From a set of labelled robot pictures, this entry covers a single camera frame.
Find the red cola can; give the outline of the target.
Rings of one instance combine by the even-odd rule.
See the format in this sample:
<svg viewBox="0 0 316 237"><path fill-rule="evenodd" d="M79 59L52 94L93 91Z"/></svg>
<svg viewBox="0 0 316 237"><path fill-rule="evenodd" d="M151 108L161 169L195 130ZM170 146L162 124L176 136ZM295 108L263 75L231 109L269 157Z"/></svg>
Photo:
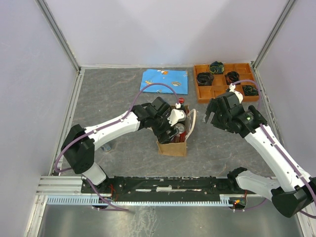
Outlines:
<svg viewBox="0 0 316 237"><path fill-rule="evenodd" d="M182 123L177 123L177 124L175 124L174 128L178 129L178 133L175 135L173 142L174 143L185 142L186 127Z"/></svg>

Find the brown canvas tote bag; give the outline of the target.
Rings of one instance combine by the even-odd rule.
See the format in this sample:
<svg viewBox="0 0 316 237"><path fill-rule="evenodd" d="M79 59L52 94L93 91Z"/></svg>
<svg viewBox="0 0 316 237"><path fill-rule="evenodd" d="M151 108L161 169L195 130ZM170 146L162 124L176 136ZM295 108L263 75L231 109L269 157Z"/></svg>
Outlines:
<svg viewBox="0 0 316 237"><path fill-rule="evenodd" d="M160 144L157 141L158 154L173 157L186 157L187 156L187 141L194 131L197 119L196 109L190 109L189 105L185 105L187 117L185 120L186 136L183 142Z"/></svg>

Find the cola glass bottle red cap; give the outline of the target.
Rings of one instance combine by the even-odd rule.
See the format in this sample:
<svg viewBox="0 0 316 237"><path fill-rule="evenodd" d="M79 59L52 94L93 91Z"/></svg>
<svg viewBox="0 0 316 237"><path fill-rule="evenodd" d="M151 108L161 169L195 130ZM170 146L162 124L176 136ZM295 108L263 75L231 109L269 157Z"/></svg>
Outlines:
<svg viewBox="0 0 316 237"><path fill-rule="evenodd" d="M180 97L178 99L178 103L180 104L180 110L182 110L184 112L184 115L185 115L184 118L179 120L179 122L181 122L181 123L185 122L185 119L186 119L186 116L187 116L187 112L186 112L186 109L185 109L184 102L185 102L185 99L183 97Z"/></svg>

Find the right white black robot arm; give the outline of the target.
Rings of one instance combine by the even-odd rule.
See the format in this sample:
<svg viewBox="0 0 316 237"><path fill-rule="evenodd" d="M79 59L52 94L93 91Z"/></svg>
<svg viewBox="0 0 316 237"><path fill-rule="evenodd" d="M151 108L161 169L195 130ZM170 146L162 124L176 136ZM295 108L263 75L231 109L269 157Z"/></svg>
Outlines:
<svg viewBox="0 0 316 237"><path fill-rule="evenodd" d="M316 201L316 179L305 171L282 146L266 119L254 107L245 110L243 96L229 91L212 98L203 117L204 122L245 139L263 158L276 180L256 175L246 168L235 169L227 183L232 193L254 192L270 200L277 211L290 218Z"/></svg>

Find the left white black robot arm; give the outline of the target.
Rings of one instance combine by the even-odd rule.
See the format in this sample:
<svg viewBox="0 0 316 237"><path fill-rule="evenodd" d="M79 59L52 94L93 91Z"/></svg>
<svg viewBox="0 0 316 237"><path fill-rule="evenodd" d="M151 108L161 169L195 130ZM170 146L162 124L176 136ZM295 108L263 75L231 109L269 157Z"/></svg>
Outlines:
<svg viewBox="0 0 316 237"><path fill-rule="evenodd" d="M109 188L105 171L94 160L97 149L106 143L143 128L149 128L161 144L168 144L179 134L176 127L186 120L184 107L176 103L173 107L161 97L151 103L134 105L122 115L89 127L74 125L61 148L72 171L86 177L92 187L100 193Z"/></svg>

